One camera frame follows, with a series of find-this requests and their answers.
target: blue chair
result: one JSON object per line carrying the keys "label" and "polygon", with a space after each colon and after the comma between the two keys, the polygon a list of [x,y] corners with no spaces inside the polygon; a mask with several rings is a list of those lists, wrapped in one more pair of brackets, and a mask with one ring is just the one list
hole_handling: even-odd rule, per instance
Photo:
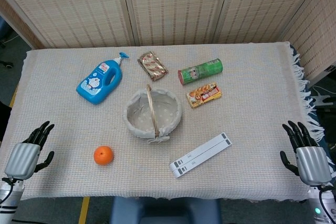
{"label": "blue chair", "polygon": [[222,224],[219,199],[115,197],[111,224]]}

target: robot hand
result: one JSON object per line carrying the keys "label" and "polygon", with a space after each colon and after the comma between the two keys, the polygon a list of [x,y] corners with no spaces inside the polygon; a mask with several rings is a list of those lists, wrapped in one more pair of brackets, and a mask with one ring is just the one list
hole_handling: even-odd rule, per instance
{"label": "robot hand", "polygon": [[291,121],[288,121],[288,124],[291,128],[285,124],[282,127],[287,131],[298,166],[290,164],[283,151],[280,152],[282,163],[309,186],[319,186],[329,182],[331,174],[324,149],[310,137],[302,123],[298,123],[300,128]]}
{"label": "robot hand", "polygon": [[29,179],[34,172],[36,173],[47,167],[53,160],[54,152],[50,152],[47,159],[43,163],[37,165],[40,152],[46,143],[49,132],[55,126],[54,124],[51,124],[47,127],[48,124],[49,121],[45,122],[40,128],[35,129],[29,138],[22,143],[15,145],[5,169],[5,173],[9,179]]}

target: cable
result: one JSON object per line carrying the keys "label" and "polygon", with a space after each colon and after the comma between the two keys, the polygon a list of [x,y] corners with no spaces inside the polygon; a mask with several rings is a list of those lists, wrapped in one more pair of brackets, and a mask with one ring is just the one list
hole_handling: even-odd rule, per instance
{"label": "cable", "polygon": [[328,211],[326,210],[326,208],[325,208],[325,206],[324,206],[324,204],[323,204],[323,201],[322,201],[322,193],[323,193],[323,191],[320,190],[320,192],[319,192],[319,199],[320,199],[321,206],[322,206],[324,212],[326,212],[326,214],[328,215],[328,217],[329,217],[329,219],[331,220],[331,222],[332,222],[333,224],[336,224],[336,222],[333,220],[333,218],[331,218],[330,214],[328,213]]}
{"label": "cable", "polygon": [[324,91],[326,91],[326,92],[329,92],[329,93],[331,93],[331,94],[336,94],[336,93],[334,93],[334,92],[329,91],[328,89],[325,89],[325,88],[323,88],[323,87],[314,85],[314,86],[313,86],[313,89],[315,90],[315,92],[316,92],[318,95],[321,95],[321,94],[320,94],[319,91],[317,91],[317,90],[315,89],[315,87],[316,87],[316,88],[320,88],[320,89],[322,89],[322,90],[324,90]]}
{"label": "cable", "polygon": [[18,35],[16,35],[14,38],[12,38],[12,39],[9,39],[9,40],[7,40],[7,41],[4,41],[3,43],[10,42],[10,41],[12,41],[13,39],[16,39],[17,37],[19,37],[19,36],[18,36]]}
{"label": "cable", "polygon": [[11,193],[12,193],[12,191],[13,191],[13,183],[11,183],[11,185],[10,185],[11,187],[11,189],[9,190],[9,193],[7,194],[7,196],[2,200],[2,201],[0,201],[0,205],[3,203],[3,202],[5,202],[6,201],[6,199],[8,199],[9,198],[9,196],[11,195]]}
{"label": "cable", "polygon": [[47,224],[44,222],[38,222],[38,221],[28,221],[28,220],[14,220],[12,219],[13,222],[19,222],[19,223],[32,223],[32,224]]}

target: floor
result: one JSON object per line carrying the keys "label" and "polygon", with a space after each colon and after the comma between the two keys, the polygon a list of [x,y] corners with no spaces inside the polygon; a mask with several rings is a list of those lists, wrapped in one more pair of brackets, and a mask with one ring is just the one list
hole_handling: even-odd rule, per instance
{"label": "floor", "polygon": [[[13,32],[8,39],[14,38]],[[17,37],[6,44],[6,48],[0,48],[0,60],[14,63],[13,69],[6,69],[0,66],[1,92],[0,100],[9,105],[14,94],[17,83],[20,79],[23,60],[26,51],[30,48],[25,42]],[[326,78],[320,86],[331,91],[336,91],[336,81]],[[35,198],[20,202],[17,214],[18,220],[39,221],[48,224],[79,223],[83,198]],[[87,224],[103,224],[109,220],[112,197],[91,197],[86,215]],[[222,200],[223,223],[305,223],[313,224],[308,202],[290,202],[288,200],[276,202],[265,200],[261,202],[250,202],[247,200]]]}

